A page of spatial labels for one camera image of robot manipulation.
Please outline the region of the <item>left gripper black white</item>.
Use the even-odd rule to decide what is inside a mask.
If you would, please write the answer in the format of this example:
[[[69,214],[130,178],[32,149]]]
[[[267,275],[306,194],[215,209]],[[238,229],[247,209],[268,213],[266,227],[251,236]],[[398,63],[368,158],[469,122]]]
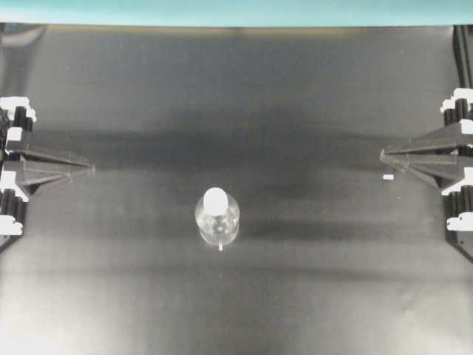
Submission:
[[[27,204],[35,193],[95,170],[86,158],[38,141],[35,122],[29,98],[1,98],[1,235],[5,237],[23,234]]]

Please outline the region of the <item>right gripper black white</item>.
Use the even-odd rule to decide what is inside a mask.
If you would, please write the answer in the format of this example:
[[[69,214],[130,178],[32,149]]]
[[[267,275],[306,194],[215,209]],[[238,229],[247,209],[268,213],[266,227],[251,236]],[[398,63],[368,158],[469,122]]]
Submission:
[[[443,101],[445,126],[381,150],[386,165],[428,181],[448,198],[449,231],[472,231],[472,89]],[[409,154],[449,150],[450,155]]]

